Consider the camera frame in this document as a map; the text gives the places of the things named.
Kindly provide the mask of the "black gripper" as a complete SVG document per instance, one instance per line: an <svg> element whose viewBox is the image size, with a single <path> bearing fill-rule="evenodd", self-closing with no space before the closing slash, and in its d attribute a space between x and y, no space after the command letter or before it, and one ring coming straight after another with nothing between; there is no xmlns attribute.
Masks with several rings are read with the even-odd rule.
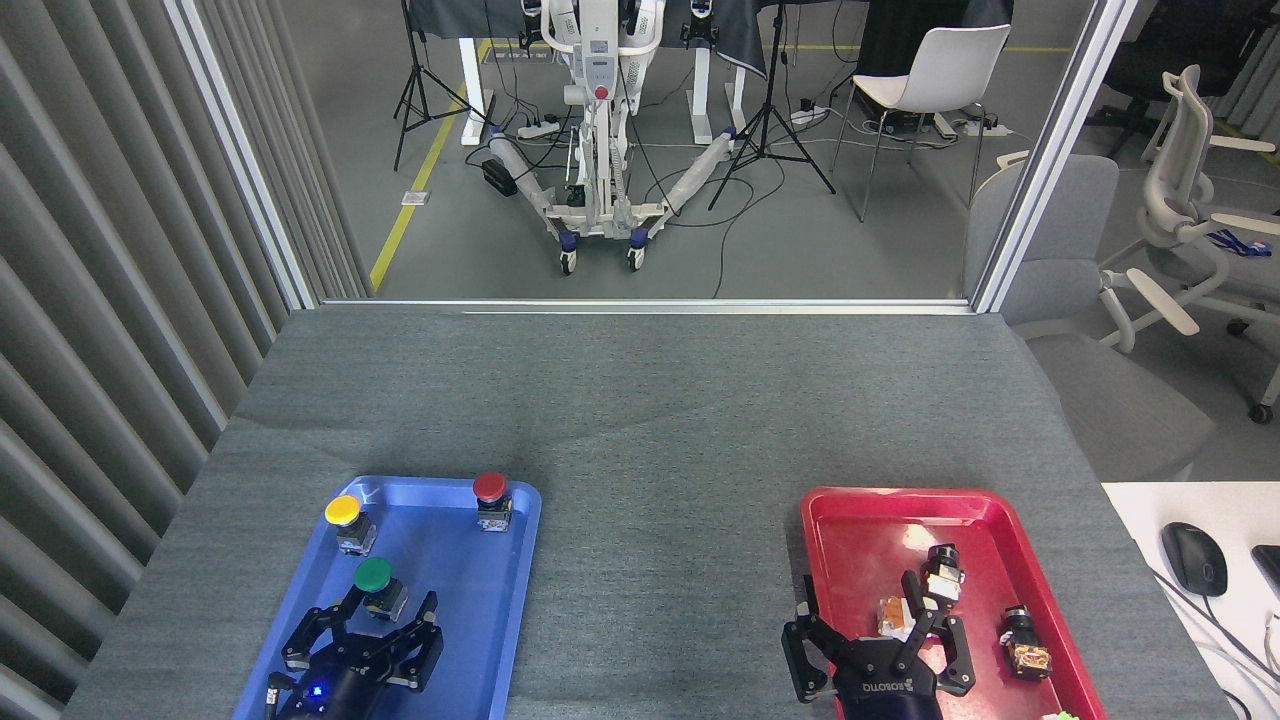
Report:
<svg viewBox="0 0 1280 720"><path fill-rule="evenodd" d="M370 719L387 684L425 691L443 651L435 591L428 592L411 623L374 646L374 655L323 650L310 664L312 647L325 632L334 642L346 639L346 623L365 594L352 585L339 602L311 607L285 641L282 650L285 667L291 673L307 670L279 710L279 719Z"/></svg>
<svg viewBox="0 0 1280 720"><path fill-rule="evenodd" d="M844 719L941 719L936 698L938 687L964 697L977 683L963 620L951 614L954 603L925 594L915 571L906 570L901 577L914 624L899 651L899 661L895 650L864 650L852 656L852 642L819 616L810 574L803 577L803 585L805 601L796 606L796 618L785 623L781 637L795 694L801 703L810 703L831 679ZM918 657L929 635L941 641L947 660L937 676ZM833 675L809 661L805 642L833 664Z"/></svg>

